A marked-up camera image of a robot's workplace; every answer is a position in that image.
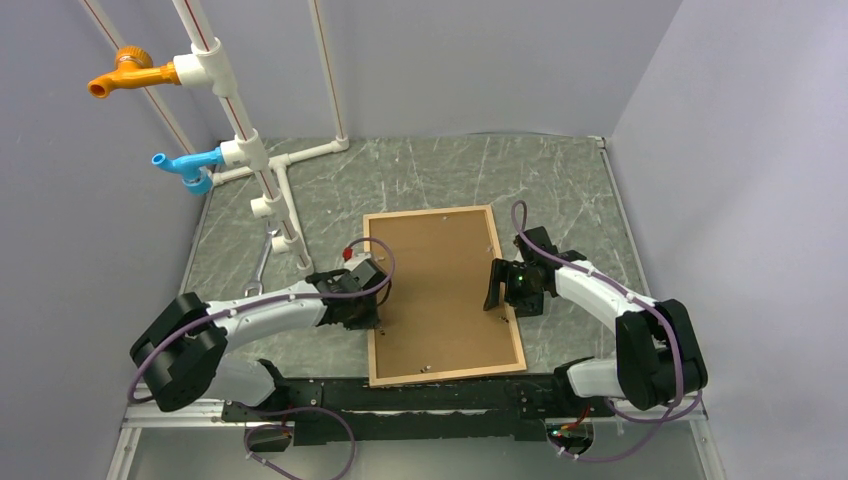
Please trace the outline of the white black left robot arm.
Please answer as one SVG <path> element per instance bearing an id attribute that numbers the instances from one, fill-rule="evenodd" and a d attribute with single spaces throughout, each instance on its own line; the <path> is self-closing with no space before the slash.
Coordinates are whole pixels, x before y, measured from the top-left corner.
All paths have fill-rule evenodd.
<path id="1" fill-rule="evenodd" d="M 199 399 L 232 401 L 272 420 L 287 406 L 288 387 L 269 360 L 245 361 L 231 352 L 294 330 L 339 324 L 347 330 L 377 325 L 377 294 L 390 275 L 366 257 L 351 269 L 311 274 L 255 297 L 204 302 L 194 293 L 174 298 L 134 342 L 137 377 L 162 412 Z"/>

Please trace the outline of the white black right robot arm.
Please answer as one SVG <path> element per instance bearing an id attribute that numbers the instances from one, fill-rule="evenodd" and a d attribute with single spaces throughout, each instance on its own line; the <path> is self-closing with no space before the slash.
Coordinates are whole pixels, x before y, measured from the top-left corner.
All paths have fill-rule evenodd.
<path id="1" fill-rule="evenodd" d="M 510 306 L 518 317 L 542 314 L 547 296 L 570 301 L 610 330 L 611 357 L 586 357 L 554 370 L 551 401 L 574 415 L 592 398 L 623 399 L 645 411 L 706 387 L 708 372 L 687 308 L 626 288 L 586 256 L 559 251 L 543 227 L 518 233 L 517 260 L 493 259 L 483 308 Z"/>

